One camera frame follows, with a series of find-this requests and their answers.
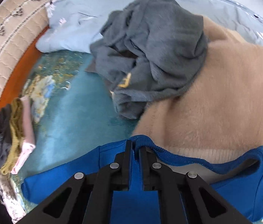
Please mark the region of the blue snoopy sweatshirt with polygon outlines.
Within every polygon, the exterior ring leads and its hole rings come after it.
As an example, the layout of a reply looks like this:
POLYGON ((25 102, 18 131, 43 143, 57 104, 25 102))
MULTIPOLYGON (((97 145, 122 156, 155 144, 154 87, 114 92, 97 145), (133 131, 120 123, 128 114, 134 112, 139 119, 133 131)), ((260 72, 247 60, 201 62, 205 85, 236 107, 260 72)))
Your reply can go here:
MULTIPOLYGON (((245 161, 254 160, 255 163, 251 167, 235 176, 212 183, 211 186, 249 221, 263 219, 263 147, 252 149, 227 163, 211 164, 203 159, 173 154, 158 147, 144 135, 133 136, 131 141, 134 145, 131 159, 131 187, 128 191, 114 193, 111 223, 160 222, 157 192, 144 191, 142 187, 138 161, 140 147, 149 147, 161 162, 172 168, 191 171, 197 166, 219 175, 231 173, 245 161)), ((21 185, 23 196, 30 202, 40 203, 77 172, 88 175, 111 164, 116 154, 124 151, 125 145, 125 141, 108 143, 73 161, 28 177, 21 185)))

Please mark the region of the pink folded garment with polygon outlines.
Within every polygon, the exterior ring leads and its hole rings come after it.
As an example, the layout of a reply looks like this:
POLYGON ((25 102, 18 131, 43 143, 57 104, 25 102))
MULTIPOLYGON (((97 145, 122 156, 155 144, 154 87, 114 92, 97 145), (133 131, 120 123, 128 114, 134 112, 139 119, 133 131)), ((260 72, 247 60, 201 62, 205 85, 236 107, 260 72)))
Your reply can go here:
POLYGON ((20 169, 23 167, 24 163, 30 156, 30 154, 36 148, 35 146, 35 136, 32 126, 32 117, 31 117, 31 106, 30 106, 30 98, 29 97, 21 97, 20 98, 23 104, 23 132, 24 139, 21 146, 20 155, 15 163, 15 166, 11 170, 11 174, 17 175, 20 169))

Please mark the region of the teal floral bed blanket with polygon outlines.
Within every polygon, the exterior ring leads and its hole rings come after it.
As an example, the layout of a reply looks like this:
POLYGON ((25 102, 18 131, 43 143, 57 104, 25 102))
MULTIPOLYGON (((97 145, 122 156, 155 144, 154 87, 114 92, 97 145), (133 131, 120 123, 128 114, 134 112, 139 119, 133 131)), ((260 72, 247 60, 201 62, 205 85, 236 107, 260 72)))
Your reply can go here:
POLYGON ((35 204, 21 190, 24 179, 74 160, 97 146, 124 140, 137 122, 118 115, 101 77, 86 69, 90 54, 42 54, 22 95, 31 100, 35 149, 11 184, 24 211, 35 204))

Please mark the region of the beige fuzzy sweater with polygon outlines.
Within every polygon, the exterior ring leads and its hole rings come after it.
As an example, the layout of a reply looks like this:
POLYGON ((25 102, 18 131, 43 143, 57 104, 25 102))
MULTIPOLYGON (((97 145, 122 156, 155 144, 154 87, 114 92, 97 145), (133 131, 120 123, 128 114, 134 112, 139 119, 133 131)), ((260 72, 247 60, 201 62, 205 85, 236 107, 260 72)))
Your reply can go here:
POLYGON ((133 134, 181 156, 225 163, 263 146, 263 46, 204 18, 205 65, 182 96, 152 103, 133 134))

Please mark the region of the olive knitted folded sweater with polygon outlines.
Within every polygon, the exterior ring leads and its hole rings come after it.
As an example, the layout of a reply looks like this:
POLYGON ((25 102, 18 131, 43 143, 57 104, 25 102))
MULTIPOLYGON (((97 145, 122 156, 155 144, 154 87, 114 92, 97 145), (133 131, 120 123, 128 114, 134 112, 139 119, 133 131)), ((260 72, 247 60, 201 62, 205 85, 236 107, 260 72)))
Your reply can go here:
POLYGON ((11 148, 9 150, 6 162, 0 169, 0 172, 3 175, 8 175, 11 173, 22 152, 22 144, 24 140, 23 102, 20 100, 20 98, 15 98, 11 102, 9 126, 11 132, 11 148))

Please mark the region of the dark grey folded garment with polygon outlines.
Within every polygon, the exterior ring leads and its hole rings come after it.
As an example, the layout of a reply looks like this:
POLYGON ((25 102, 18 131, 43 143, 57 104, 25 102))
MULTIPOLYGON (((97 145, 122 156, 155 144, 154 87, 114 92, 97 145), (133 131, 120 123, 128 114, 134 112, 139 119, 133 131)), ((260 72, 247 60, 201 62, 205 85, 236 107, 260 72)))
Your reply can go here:
POLYGON ((7 104, 0 109, 0 168, 6 162, 12 144, 9 125, 10 116, 11 105, 7 104))

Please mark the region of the grey crumpled sweatshirt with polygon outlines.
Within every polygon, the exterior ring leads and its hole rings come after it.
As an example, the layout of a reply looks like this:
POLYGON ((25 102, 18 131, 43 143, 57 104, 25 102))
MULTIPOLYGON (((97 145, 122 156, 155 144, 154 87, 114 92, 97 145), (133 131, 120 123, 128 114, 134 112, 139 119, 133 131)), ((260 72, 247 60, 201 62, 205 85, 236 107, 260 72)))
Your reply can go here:
POLYGON ((148 103, 184 94, 205 64, 203 17, 175 0, 135 0, 109 15, 101 35, 90 45, 92 69, 128 119, 148 103))

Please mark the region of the light blue floral pillow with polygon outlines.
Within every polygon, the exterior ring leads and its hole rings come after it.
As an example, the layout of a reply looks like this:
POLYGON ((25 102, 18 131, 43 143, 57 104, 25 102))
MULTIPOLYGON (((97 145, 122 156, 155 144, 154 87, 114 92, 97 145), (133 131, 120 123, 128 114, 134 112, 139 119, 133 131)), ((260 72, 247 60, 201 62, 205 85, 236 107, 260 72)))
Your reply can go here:
MULTIPOLYGON (((101 29, 113 11, 135 0, 50 0, 46 5, 48 31, 36 47, 43 53, 60 50, 90 52, 102 38, 101 29)), ((248 43, 263 46, 263 19, 248 8, 229 0, 175 0, 185 10, 208 17, 236 31, 248 43)))

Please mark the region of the orange wooden bed frame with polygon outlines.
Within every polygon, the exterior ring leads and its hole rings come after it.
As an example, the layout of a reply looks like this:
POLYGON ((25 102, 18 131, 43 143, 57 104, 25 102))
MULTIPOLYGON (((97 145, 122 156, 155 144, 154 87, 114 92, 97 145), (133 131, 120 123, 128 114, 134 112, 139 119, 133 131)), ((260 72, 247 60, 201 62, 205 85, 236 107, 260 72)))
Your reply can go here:
POLYGON ((17 98, 21 94, 26 80, 28 79, 28 75, 42 55, 42 53, 36 49, 36 42, 47 30, 48 26, 46 26, 41 33, 39 33, 37 38, 34 39, 31 45, 29 45, 15 66, 0 97, 0 109, 6 104, 11 103, 14 98, 17 98))

